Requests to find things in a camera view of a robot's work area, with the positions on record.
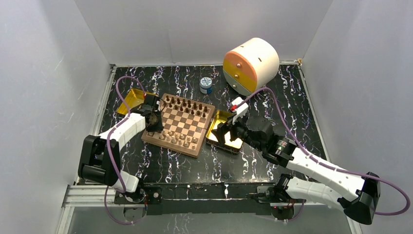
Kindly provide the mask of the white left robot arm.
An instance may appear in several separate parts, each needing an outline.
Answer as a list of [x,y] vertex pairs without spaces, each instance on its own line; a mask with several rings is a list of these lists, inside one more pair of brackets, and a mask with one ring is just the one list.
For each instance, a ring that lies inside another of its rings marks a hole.
[[127,197],[134,203],[143,201],[146,195],[143,183],[138,177],[121,170],[120,151],[143,131],[161,132],[162,110],[166,105],[166,101],[159,96],[146,94],[143,103],[129,109],[119,123],[97,136],[86,136],[78,176],[127,193]]

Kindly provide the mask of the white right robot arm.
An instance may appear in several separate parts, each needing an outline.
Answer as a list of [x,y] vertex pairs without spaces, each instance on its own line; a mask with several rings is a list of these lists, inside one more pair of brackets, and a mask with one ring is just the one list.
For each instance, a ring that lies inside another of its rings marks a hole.
[[361,224],[372,223],[380,197],[379,182],[372,179],[374,173],[349,175],[322,158],[304,154],[293,140],[276,134],[263,117],[230,117],[211,133],[221,146],[228,142],[226,137],[231,141],[240,139],[261,152],[268,162],[314,179],[310,182],[282,174],[274,187],[258,187],[248,198],[261,203],[313,201],[343,211]]

